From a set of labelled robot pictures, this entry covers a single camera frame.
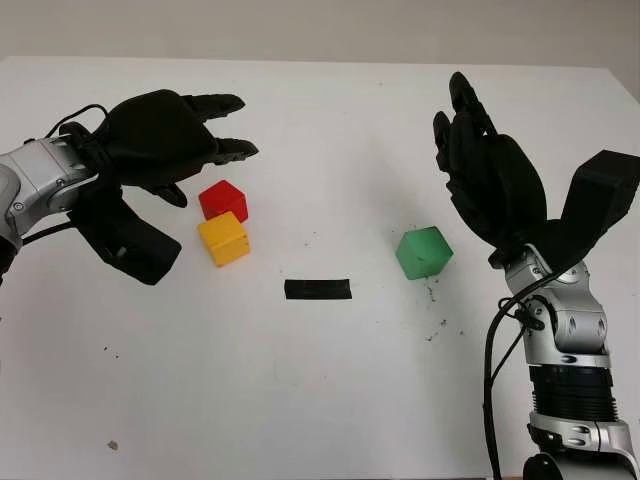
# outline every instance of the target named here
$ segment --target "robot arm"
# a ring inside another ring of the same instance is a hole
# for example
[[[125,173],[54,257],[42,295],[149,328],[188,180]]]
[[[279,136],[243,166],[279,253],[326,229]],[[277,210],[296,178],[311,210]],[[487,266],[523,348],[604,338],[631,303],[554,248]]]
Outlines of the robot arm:
[[[0,275],[38,221],[67,212],[69,226],[106,263],[143,283],[157,283],[173,265],[180,244],[128,207],[122,185],[186,206],[176,182],[197,174],[205,163],[223,165],[258,152],[246,140],[214,138],[203,124],[243,106],[234,95],[180,96],[160,90],[105,111],[93,133],[66,117],[50,132],[59,127],[59,137],[47,135],[0,155]]]
[[[639,479],[629,428],[618,419],[611,395],[607,319],[589,291],[582,260],[629,210],[640,159],[597,154],[574,174],[562,217],[549,220],[542,183],[524,152],[497,132],[462,74],[452,76],[449,89],[453,122],[443,112],[434,118],[438,166],[450,177],[447,188],[462,219],[495,247],[489,262],[505,270],[514,294],[510,302],[520,305],[516,317],[526,327],[535,400],[528,429],[542,453],[527,461],[524,477],[589,478],[586,469],[593,478],[604,478],[603,470],[613,478],[621,464]],[[485,359],[485,434],[496,479],[502,477],[493,432],[491,345],[505,308],[489,328]]]

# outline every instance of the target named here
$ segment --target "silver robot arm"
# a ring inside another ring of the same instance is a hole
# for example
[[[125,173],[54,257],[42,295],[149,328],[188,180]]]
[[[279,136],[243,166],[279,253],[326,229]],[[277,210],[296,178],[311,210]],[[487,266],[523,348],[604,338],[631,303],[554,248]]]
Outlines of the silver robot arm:
[[[0,155],[0,275],[23,236],[44,217],[73,209],[79,188],[96,177],[60,138],[32,140]]]
[[[505,270],[514,294],[550,271],[533,247]],[[535,404],[528,429],[543,452],[525,465],[525,480],[629,473],[639,479],[629,426],[611,394],[607,317],[589,290],[586,265],[578,263],[523,303],[542,322],[524,335]]]

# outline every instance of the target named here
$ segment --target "dirt speck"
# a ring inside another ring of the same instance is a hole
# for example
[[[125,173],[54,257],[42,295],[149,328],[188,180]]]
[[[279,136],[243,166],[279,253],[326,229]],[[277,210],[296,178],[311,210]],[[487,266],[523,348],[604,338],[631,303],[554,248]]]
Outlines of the dirt speck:
[[[427,342],[430,342],[431,340],[433,340],[434,338],[436,338],[436,337],[438,336],[438,334],[439,334],[439,333],[440,333],[440,332],[436,332],[436,333],[434,333],[433,335],[431,335],[431,336],[429,336],[429,337],[424,337],[424,339],[425,339]]]

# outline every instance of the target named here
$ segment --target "red cube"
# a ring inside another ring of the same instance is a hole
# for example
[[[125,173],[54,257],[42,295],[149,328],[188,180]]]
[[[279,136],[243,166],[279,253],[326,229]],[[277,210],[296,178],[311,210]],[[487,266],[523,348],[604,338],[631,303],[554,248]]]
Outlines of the red cube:
[[[198,199],[207,220],[226,212],[233,212],[239,222],[244,222],[249,218],[244,193],[226,180],[207,188],[198,195]]]

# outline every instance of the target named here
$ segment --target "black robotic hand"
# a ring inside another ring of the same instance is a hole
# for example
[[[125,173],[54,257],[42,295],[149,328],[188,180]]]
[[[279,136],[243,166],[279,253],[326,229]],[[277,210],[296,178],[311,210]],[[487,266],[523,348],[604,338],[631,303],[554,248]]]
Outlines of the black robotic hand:
[[[68,217],[106,263],[150,285],[169,271],[180,244],[141,220],[123,201],[121,186],[138,186],[185,207],[187,198],[176,182],[206,163],[223,165],[258,152],[246,140],[215,138],[203,125],[243,106],[234,95],[159,90],[116,106],[94,133],[77,122],[60,127],[82,162],[98,174],[80,190]]]
[[[438,112],[433,129],[451,201],[480,238],[508,249],[518,232],[546,220],[542,182],[515,140],[497,133],[460,72],[451,77],[449,91],[456,115],[449,123]]]
[[[496,248],[489,261],[502,268],[535,248],[551,270],[584,258],[631,205],[637,157],[603,150],[573,176],[560,219],[547,219],[544,188],[535,168],[511,137],[499,134],[460,73],[449,83],[456,112],[433,120],[437,162],[449,174],[451,201],[464,222]]]

